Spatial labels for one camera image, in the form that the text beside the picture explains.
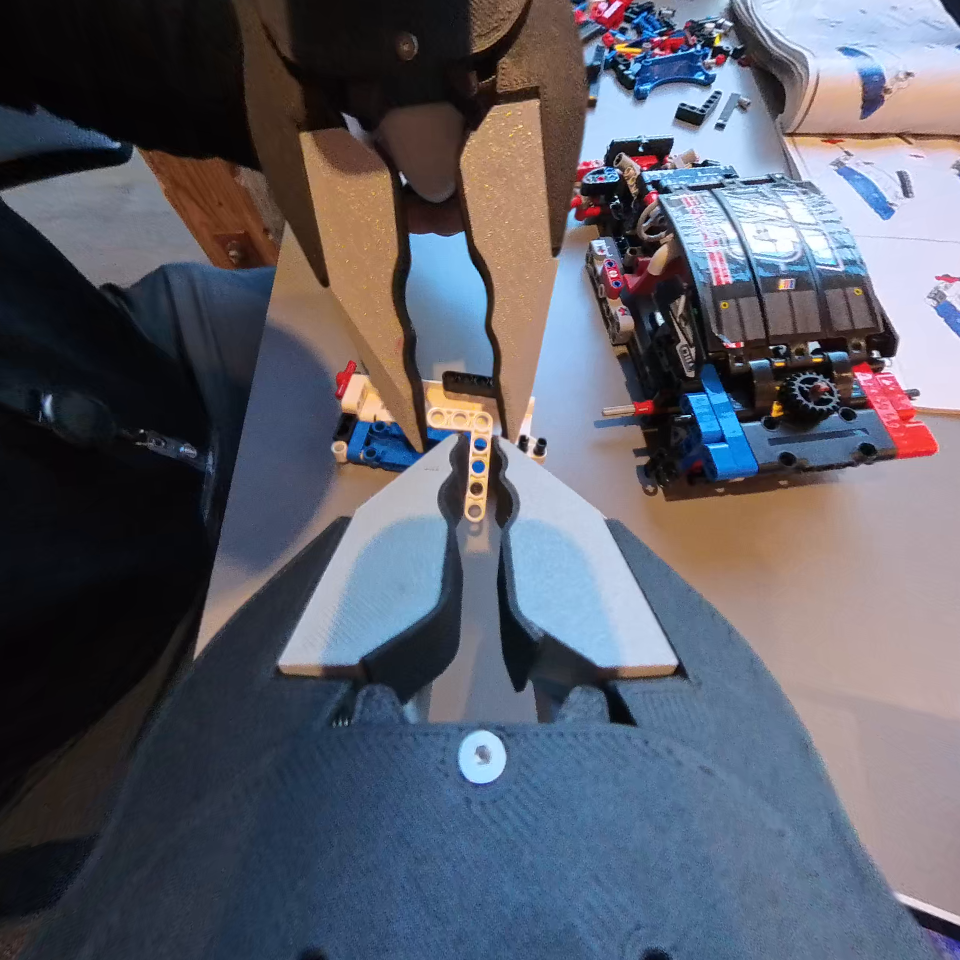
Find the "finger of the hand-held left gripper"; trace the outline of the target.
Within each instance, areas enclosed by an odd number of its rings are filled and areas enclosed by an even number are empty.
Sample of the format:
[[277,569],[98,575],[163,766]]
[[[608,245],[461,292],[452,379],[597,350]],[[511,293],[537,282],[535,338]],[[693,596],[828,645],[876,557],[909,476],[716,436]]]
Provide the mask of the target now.
[[557,273],[539,99],[493,106],[466,139],[459,174],[467,245],[487,294],[502,433],[522,434]]
[[423,452],[426,402],[405,299],[411,251],[400,177],[346,127],[304,132],[299,145],[329,288],[382,402]]

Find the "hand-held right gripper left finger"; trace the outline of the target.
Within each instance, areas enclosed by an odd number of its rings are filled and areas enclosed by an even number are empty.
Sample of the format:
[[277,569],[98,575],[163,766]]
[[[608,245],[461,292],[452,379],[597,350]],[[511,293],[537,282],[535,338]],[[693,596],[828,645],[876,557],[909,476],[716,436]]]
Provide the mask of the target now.
[[460,642],[463,436],[444,439],[357,508],[277,667],[390,688],[408,703]]

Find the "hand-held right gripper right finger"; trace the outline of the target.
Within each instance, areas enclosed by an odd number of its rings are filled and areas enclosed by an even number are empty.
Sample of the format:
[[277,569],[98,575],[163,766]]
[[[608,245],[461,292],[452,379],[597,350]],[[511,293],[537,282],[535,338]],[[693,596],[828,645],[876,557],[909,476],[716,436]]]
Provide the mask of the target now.
[[513,688],[666,677],[680,661],[605,515],[496,441],[499,631]]

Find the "blue white brick assembly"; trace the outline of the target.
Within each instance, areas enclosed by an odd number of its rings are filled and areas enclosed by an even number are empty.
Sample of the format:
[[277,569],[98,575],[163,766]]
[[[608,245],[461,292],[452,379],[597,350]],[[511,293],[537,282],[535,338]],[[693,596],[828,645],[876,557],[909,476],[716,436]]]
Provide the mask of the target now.
[[[355,361],[348,361],[337,372],[335,383],[341,414],[331,450],[337,463],[398,473],[422,457]],[[426,450],[432,450],[451,435],[468,434],[476,426],[487,427],[493,434],[500,432],[498,405],[493,397],[453,390],[482,387],[479,375],[448,370],[440,380],[423,380],[421,386],[427,423]]]

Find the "white angled brick beam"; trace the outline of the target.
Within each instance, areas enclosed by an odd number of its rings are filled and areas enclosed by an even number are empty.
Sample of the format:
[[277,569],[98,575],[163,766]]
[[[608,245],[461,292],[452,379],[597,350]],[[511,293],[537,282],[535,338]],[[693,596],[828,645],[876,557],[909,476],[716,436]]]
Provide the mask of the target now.
[[426,414],[427,426],[434,430],[456,433],[468,442],[467,479],[465,481],[463,516],[470,523],[484,520],[494,438],[494,417],[482,406],[452,406],[444,402],[432,406]]

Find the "person's left forearm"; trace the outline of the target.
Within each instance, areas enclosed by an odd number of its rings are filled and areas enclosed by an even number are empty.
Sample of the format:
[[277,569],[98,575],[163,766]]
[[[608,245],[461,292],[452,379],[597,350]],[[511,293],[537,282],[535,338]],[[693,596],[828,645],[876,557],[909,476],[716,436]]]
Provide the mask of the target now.
[[229,1],[3,1],[1,103],[260,169]]

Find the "person's trousers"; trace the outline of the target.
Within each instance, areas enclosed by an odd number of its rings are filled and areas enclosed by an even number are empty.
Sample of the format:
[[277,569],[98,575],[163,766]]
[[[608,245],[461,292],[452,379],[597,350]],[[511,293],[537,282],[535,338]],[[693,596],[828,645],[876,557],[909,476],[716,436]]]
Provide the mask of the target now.
[[181,262],[126,287],[100,287],[150,342],[191,374],[225,488],[233,479],[275,275],[275,267],[226,270]]

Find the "pile of loose bricks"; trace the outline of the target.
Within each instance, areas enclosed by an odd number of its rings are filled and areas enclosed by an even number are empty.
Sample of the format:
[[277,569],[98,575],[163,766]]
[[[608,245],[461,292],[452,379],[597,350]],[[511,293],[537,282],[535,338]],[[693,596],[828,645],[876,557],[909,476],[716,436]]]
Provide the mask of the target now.
[[716,74],[746,56],[746,47],[732,39],[732,21],[722,14],[682,20],[674,8],[642,1],[574,1],[571,6],[581,42],[590,46],[585,60],[590,108],[597,105],[605,74],[634,98],[635,73],[647,54],[700,47],[707,50],[704,66]]

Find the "brick race car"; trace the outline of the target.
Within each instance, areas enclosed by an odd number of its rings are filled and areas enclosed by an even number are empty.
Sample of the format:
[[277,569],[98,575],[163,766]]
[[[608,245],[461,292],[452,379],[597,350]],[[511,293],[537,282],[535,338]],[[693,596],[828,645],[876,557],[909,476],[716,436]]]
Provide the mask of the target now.
[[853,234],[807,181],[747,177],[672,137],[583,160],[570,209],[607,338],[639,398],[648,496],[791,479],[939,452],[891,370],[899,337]]

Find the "person's black jacket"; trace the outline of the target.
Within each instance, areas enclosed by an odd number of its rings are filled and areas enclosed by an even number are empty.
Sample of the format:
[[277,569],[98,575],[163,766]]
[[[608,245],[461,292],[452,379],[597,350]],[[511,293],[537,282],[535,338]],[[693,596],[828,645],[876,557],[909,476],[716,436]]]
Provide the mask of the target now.
[[2,808],[162,654],[210,556],[210,419],[167,318],[2,201]]

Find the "building instruction booklet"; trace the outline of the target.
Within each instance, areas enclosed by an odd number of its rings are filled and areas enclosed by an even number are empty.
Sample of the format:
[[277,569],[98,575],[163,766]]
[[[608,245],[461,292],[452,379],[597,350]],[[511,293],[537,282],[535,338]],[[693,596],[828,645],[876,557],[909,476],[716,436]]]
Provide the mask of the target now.
[[958,2],[737,1],[797,174],[857,239],[931,413],[959,409]]

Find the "wooden furniture frame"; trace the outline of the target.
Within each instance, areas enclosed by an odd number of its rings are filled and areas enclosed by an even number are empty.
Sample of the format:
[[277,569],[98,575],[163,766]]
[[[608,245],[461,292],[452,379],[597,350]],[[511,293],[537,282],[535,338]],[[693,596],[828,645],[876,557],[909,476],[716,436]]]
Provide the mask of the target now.
[[216,267],[278,264],[284,220],[262,174],[219,158],[139,150],[165,198]]

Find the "blue curved brick frame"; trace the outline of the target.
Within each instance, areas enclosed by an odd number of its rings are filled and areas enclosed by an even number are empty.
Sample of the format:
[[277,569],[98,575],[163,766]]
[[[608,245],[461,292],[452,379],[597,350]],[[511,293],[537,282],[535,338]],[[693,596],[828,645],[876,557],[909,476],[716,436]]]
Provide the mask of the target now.
[[710,87],[716,80],[716,71],[705,66],[708,54],[700,47],[665,55],[645,54],[634,73],[633,99],[645,101],[657,87],[672,83]]

